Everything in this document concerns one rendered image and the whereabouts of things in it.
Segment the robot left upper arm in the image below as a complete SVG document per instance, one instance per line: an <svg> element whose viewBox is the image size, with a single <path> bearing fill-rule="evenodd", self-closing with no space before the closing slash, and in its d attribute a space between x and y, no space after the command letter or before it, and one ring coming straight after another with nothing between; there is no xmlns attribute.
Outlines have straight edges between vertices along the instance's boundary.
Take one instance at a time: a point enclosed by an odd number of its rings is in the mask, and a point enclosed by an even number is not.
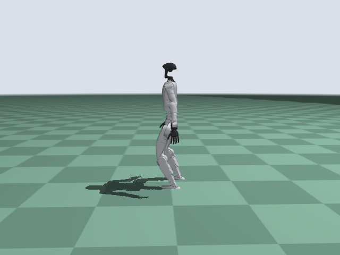
<svg viewBox="0 0 340 255"><path fill-rule="evenodd" d="M165 90L167 92L168 98L171 101L171 103L175 103L176 107L177 107L177 102L176 102L176 98L175 98L175 94L174 94L174 87L172 83L168 83L165 85ZM169 106L170 108L170 106Z"/></svg>

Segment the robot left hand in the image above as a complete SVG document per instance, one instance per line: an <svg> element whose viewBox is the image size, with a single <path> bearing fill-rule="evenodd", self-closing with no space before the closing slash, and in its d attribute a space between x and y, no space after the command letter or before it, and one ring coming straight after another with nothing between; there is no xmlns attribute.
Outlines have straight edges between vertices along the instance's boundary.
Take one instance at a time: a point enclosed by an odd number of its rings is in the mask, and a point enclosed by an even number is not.
<svg viewBox="0 0 340 255"><path fill-rule="evenodd" d="M176 144L177 143L177 139L178 139L178 143L179 143L179 133L177 131L177 127L172 127L172 123L171 123L171 132L170 132L170 134L169 134L167 139L169 139L170 136L171 136L171 143L172 143L172 140L173 140L173 144L174 144L174 142Z"/></svg>

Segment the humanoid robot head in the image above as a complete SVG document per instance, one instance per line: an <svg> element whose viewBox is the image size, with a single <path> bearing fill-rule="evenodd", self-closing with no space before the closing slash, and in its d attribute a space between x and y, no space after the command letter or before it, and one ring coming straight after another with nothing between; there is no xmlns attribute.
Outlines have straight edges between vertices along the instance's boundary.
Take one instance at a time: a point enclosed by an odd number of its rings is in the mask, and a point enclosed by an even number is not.
<svg viewBox="0 0 340 255"><path fill-rule="evenodd" d="M167 76L168 71L172 72L172 70L176 70L176 65L173 63L166 63L163 65L163 68L165 69L165 78L168 78L168 80L175 82L172 76Z"/></svg>

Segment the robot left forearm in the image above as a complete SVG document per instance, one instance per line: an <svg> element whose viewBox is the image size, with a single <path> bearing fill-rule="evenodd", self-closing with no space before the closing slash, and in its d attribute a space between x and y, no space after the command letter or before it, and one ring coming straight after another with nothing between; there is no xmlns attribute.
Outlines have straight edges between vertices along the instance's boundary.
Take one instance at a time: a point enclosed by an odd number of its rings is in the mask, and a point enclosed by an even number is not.
<svg viewBox="0 0 340 255"><path fill-rule="evenodd" d="M171 114L171 123L172 127L177 127L177 107L175 103L170 103L170 114Z"/></svg>

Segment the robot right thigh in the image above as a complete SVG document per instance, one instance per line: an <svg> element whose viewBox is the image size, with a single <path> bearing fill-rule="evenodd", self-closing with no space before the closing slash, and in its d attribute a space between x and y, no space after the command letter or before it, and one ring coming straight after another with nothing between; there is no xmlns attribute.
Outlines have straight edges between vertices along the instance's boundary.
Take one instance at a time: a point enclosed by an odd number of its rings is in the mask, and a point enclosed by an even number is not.
<svg viewBox="0 0 340 255"><path fill-rule="evenodd" d="M167 137L168 137L168 135L167 135ZM167 158L171 158L174 155L174 151L171 148L169 148L170 143L171 143L171 136L167 141L166 148L164 149L164 153L167 156Z"/></svg>

